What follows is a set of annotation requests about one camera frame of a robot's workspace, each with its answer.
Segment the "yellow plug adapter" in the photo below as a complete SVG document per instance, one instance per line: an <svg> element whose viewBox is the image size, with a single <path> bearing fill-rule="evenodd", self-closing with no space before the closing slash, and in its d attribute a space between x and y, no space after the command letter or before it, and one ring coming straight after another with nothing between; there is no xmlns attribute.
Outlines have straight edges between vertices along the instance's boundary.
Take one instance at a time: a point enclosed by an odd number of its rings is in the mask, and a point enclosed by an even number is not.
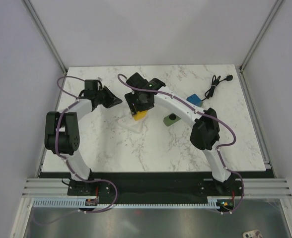
<svg viewBox="0 0 292 238"><path fill-rule="evenodd" d="M135 115L133 115L133 119L135 121L139 121L144 119L147 116L147 111L141 111L141 112L137 112Z"/></svg>

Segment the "blue cube socket adapter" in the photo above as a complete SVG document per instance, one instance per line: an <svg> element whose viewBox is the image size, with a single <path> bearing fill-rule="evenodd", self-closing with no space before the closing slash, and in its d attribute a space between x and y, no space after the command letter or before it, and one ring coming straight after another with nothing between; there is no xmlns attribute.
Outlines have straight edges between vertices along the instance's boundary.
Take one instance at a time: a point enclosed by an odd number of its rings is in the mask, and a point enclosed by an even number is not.
<svg viewBox="0 0 292 238"><path fill-rule="evenodd" d="M203 104L203 101L197 94L190 95L189 97L186 98L186 100L197 107L201 107Z"/></svg>

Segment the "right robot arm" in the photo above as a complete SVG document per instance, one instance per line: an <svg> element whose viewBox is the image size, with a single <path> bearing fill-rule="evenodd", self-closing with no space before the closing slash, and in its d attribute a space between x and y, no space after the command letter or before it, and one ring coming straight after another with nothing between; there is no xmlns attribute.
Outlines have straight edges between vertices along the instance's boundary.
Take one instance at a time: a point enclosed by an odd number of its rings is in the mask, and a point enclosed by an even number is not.
<svg viewBox="0 0 292 238"><path fill-rule="evenodd" d="M215 191L220 195L228 194L234 178L220 151L223 146L219 142L221 121L216 111L212 108L204 110L189 103L157 78L147 81L136 72L129 78L118 74L118 80L131 89L130 93L125 94L125 99L135 120L159 105L190 126L190 142L204 153L212 171Z"/></svg>

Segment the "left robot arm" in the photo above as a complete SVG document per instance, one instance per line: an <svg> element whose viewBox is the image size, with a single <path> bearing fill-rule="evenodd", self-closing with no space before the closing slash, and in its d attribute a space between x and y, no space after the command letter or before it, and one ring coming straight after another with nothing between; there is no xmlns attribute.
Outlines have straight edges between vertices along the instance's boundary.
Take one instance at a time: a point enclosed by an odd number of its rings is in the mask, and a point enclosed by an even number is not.
<svg viewBox="0 0 292 238"><path fill-rule="evenodd" d="M100 78L81 81L84 89L74 96L75 101L61 112L48 112L45 124L45 148L57 155L70 172L69 196L98 195L98 184L79 151L79 121L99 105L109 109L123 102L102 85Z"/></svg>

